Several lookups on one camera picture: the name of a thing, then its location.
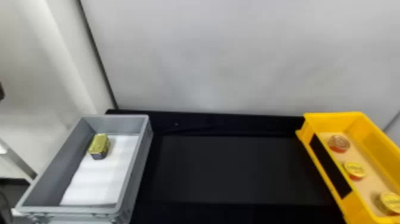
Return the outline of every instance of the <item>round tin can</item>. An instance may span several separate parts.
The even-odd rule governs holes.
[[[377,198],[378,208],[387,215],[400,214],[400,196],[393,192],[384,192]]]
[[[366,175],[364,168],[359,163],[346,161],[343,166],[350,179],[354,181],[360,181]]]
[[[333,135],[328,140],[328,146],[337,153],[344,153],[350,148],[350,142],[340,135]]]

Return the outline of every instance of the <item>gray plastic bin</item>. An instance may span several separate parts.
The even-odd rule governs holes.
[[[118,202],[107,206],[60,206],[94,134],[139,135]],[[83,116],[59,152],[16,205],[37,223],[128,223],[135,205],[153,133],[146,115]]]

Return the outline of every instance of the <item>black table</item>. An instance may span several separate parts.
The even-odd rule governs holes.
[[[148,114],[154,131],[131,223],[344,223],[295,136],[302,117]]]

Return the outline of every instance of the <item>gold tin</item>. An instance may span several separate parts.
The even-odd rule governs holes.
[[[110,141],[106,134],[96,134],[93,137],[92,143],[89,146],[88,152],[92,155],[93,159],[101,160],[107,155],[110,147]]]
[[[350,142],[340,135],[333,135],[328,140],[328,146],[337,153],[344,153],[350,148]]]
[[[387,215],[400,214],[400,196],[393,192],[384,192],[377,198],[378,208]]]
[[[364,168],[359,163],[347,161],[343,166],[352,180],[359,181],[366,176]]]

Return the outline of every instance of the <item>yellow plastic bin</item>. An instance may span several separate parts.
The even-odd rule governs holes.
[[[318,168],[348,224],[400,223],[400,214],[388,214],[377,200],[384,192],[400,194],[400,150],[361,112],[305,113],[296,134]],[[332,136],[350,142],[344,153],[328,146]],[[366,176],[354,181],[343,164],[354,161]]]

